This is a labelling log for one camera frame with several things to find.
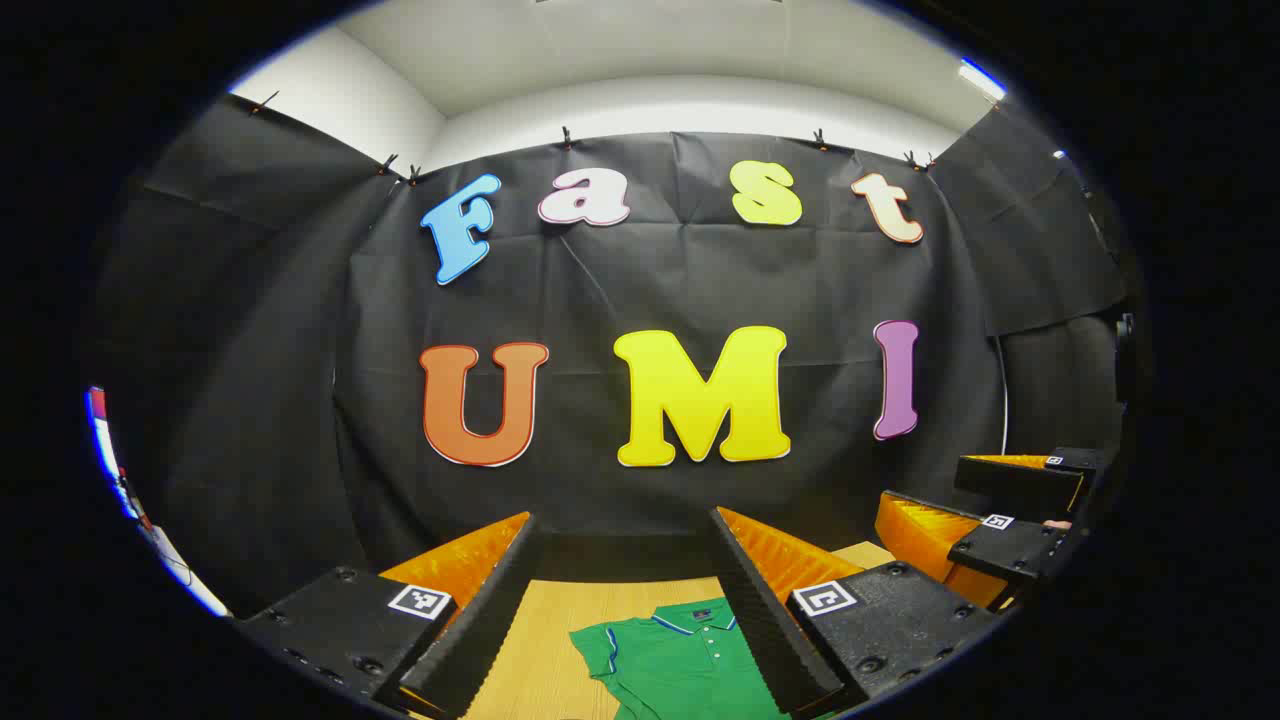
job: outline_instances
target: white wall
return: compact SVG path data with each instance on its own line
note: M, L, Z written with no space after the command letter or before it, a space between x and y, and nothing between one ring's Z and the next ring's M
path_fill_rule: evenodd
M960 136L896 108L765 79L660 76L593 82L495 102L449 118L426 170L520 147L635 132L740 132L813 140L893 158L941 155Z
M392 169L428 156L442 115L399 73L337 27L314 33L242 78L232 92L346 142Z

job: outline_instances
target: black backdrop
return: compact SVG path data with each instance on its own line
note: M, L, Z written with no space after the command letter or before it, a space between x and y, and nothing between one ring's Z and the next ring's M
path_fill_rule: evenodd
M873 538L886 488L983 511L950 474L957 455L1000 452L1002 372L1010 452L1117 437L1110 331L1089 316L1123 297L1115 264L1043 140L984 150L983 132L1004 117L988 115L929 173L792 140L662 133L507 152L410 187L248 108L224 97L140 179L100 249L86 329L122 464L233 612L334 564L381 569L521 510L557 533L541 577L579 580L707 574L690 534L712 505L828 548ZM1043 160L1028 160L1033 151ZM748 159L791 172L800 222L750 227L736 215L728 169ZM588 167L627 176L627 220L541 222L550 181ZM905 213L925 227L919 243L876 228L849 188L869 172L906 190ZM419 220L484 173L503 182L488 197L492 251L438 286ZM877 442L872 329L890 319L920 328L920 421ZM680 450L667 468L621 466L630 388L613 341L671 331L705 377L728 333L751 324L787 334L790 455L696 464ZM419 354L480 352L466 418L484 433L502 410L489 355L512 341L552 354L530 448L502 468L444 460L422 437Z

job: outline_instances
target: wooden table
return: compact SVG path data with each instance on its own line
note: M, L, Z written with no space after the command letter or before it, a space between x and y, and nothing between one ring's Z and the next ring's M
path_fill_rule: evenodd
M893 560L870 542L835 555L861 568ZM465 720L613 720L618 701L588 676L568 633L596 623L648 618L663 605L723 594L716 578L659 583L534 580Z

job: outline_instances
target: letter m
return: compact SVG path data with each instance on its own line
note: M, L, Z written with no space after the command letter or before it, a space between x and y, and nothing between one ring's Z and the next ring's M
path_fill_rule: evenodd
M676 459L676 447L663 438L663 413L696 462L710 452L726 415L724 460L772 460L790 452L778 411L778 355L786 346L787 336L777 328L739 328L704 382L676 336L644 331L620 337L613 352L631 368L631 441L618 448L618 462L662 466Z

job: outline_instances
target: green shirt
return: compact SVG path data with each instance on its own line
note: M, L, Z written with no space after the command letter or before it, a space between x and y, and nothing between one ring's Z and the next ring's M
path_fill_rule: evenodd
M786 720L723 598L568 634L621 703L614 720Z

